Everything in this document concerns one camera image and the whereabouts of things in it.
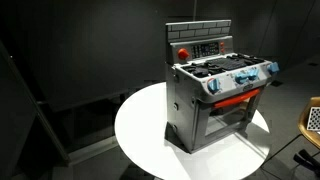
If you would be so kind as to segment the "red round stove knob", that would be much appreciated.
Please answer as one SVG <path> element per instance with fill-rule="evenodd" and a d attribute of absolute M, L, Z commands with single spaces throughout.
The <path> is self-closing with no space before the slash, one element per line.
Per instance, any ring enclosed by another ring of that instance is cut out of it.
<path fill-rule="evenodd" d="M 180 48 L 178 50 L 178 58 L 181 60 L 185 60 L 189 57 L 189 52 L 185 48 Z"/>

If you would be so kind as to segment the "grey toy stove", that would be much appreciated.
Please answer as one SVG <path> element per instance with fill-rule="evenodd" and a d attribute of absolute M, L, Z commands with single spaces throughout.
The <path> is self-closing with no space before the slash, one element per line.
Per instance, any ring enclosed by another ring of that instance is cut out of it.
<path fill-rule="evenodd" d="M 230 20 L 171 22 L 166 29 L 166 93 L 168 126 L 187 152 L 194 153 L 232 133 L 245 131 L 252 121 L 265 87 L 278 74 L 267 66 L 275 61 L 236 53 L 229 34 Z M 178 58 L 185 48 L 189 57 Z M 258 78 L 244 84 L 235 75 L 258 69 Z M 209 79 L 218 79 L 220 90 L 208 90 Z M 238 104 L 214 108 L 217 102 L 250 90 L 260 93 Z"/>

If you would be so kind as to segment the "blue left stove knob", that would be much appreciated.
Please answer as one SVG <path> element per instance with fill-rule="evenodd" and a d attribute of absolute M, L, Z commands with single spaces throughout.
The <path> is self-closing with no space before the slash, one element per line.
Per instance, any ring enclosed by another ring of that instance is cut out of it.
<path fill-rule="evenodd" d="M 207 82 L 208 90 L 211 93 L 216 93 L 220 90 L 220 82 L 218 79 L 209 79 Z"/>

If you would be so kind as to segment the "blue stove knob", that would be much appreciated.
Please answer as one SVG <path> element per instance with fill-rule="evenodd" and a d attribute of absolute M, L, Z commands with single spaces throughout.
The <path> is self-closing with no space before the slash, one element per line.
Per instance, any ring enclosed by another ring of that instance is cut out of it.
<path fill-rule="evenodd" d="M 208 90 L 211 93 L 216 93 L 220 90 L 220 82 L 218 79 L 209 79 L 207 82 Z"/>
<path fill-rule="evenodd" d="M 267 70 L 270 74 L 277 73 L 279 71 L 279 65 L 277 62 L 273 62 L 267 66 Z"/>

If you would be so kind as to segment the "blue middle stove knobs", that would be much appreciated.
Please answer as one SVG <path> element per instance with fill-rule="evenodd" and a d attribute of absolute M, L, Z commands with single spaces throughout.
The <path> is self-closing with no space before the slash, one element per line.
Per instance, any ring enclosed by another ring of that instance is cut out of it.
<path fill-rule="evenodd" d="M 244 84 L 248 80 L 253 81 L 258 78 L 258 69 L 251 69 L 248 72 L 241 72 L 235 75 L 235 81 L 238 84 Z"/>

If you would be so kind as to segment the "blue right stove knob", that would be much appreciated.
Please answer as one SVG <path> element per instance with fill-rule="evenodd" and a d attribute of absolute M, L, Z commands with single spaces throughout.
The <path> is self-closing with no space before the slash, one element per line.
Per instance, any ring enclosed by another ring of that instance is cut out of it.
<path fill-rule="evenodd" d="M 267 70 L 270 74 L 277 73 L 279 71 L 279 65 L 277 62 L 273 62 L 267 66 Z"/>

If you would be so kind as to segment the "round white table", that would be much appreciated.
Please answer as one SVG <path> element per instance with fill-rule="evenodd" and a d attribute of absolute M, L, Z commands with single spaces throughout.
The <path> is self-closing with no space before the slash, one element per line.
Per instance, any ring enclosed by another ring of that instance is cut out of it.
<path fill-rule="evenodd" d="M 157 83 L 131 95 L 120 107 L 115 135 L 126 156 L 162 180 L 242 180 L 266 160 L 271 135 L 256 112 L 244 134 L 231 134 L 189 154 L 165 139 L 166 85 Z"/>

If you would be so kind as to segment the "checkered calibration board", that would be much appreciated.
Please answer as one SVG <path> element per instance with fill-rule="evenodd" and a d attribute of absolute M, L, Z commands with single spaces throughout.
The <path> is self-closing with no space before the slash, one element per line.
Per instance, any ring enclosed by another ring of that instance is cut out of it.
<path fill-rule="evenodd" d="M 307 129 L 310 131 L 320 131 L 320 107 L 312 107 L 310 109 Z"/>

